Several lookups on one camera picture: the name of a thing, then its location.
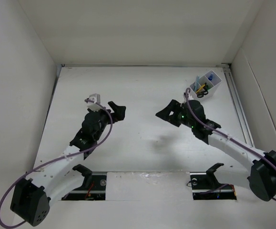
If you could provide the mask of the yellow black utility knife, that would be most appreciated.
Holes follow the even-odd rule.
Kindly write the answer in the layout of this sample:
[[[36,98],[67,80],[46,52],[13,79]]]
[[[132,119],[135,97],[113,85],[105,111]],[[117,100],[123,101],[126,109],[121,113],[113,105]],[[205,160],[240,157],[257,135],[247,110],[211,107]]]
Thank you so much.
[[[207,83],[204,83],[203,85],[201,85],[200,88],[197,89],[197,90],[195,91],[195,93],[198,94],[200,91],[203,90],[203,88],[204,88],[205,86],[207,86]]]

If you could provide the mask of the blue grey pen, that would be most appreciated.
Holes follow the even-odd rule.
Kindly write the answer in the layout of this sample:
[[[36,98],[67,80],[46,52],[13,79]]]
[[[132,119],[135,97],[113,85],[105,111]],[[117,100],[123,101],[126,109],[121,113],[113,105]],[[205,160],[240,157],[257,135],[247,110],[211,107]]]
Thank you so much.
[[[196,92],[198,89],[198,84],[199,84],[199,76],[196,77],[195,83],[194,83],[194,91]]]

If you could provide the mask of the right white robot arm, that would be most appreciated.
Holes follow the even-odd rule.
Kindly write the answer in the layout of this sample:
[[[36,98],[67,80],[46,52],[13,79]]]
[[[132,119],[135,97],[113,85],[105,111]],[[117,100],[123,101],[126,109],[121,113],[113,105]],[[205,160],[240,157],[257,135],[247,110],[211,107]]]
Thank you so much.
[[[223,163],[216,163],[206,171],[209,187],[236,185],[251,190],[259,199],[270,201],[276,195],[276,151],[265,152],[230,136],[221,126],[207,119],[204,108],[197,100],[180,103],[172,100],[156,117],[179,127],[191,128],[193,135],[209,146],[223,151],[240,163],[246,171],[234,167],[222,170]]]

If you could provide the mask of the black handled scissors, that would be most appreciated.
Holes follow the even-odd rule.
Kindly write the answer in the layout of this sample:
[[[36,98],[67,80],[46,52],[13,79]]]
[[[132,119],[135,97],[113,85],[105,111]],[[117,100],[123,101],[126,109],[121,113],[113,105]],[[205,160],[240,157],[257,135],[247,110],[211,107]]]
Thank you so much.
[[[203,91],[199,91],[196,95],[198,98],[203,98],[204,96],[208,95],[208,91],[207,90],[203,90]]]

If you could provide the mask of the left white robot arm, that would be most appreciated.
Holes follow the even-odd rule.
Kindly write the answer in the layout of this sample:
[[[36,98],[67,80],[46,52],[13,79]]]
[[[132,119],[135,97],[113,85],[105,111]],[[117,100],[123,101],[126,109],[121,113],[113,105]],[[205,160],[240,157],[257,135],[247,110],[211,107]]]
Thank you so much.
[[[21,178],[14,187],[10,209],[25,222],[35,227],[47,217],[51,206],[70,191],[87,189],[92,182],[92,171],[83,161],[101,143],[105,128],[125,118],[125,106],[108,102],[105,109],[87,100],[88,113],[82,126],[61,156]]]

